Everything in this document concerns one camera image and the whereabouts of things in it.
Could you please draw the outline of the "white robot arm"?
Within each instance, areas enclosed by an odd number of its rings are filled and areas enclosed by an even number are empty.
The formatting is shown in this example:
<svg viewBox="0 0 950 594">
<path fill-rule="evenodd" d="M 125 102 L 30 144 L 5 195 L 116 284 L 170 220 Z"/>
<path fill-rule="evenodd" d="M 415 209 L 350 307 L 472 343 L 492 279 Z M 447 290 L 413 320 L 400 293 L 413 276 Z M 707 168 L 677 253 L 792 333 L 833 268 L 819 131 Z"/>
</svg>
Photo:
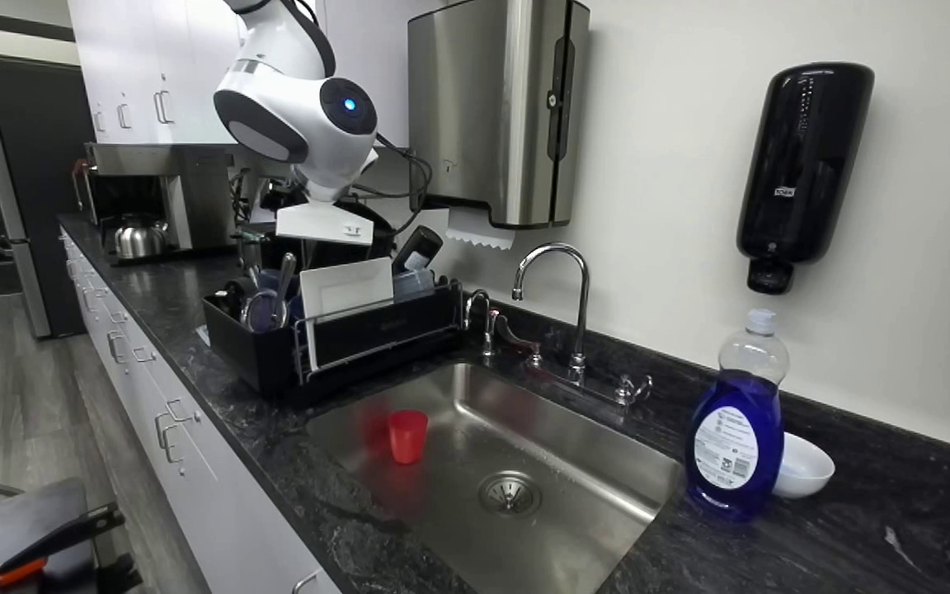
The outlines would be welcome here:
<svg viewBox="0 0 950 594">
<path fill-rule="evenodd" d="M 256 155 L 292 164 L 317 200 L 334 200 L 376 157 L 376 107 L 337 73 L 306 0 L 225 0 L 249 28 L 210 102 Z"/>
</svg>

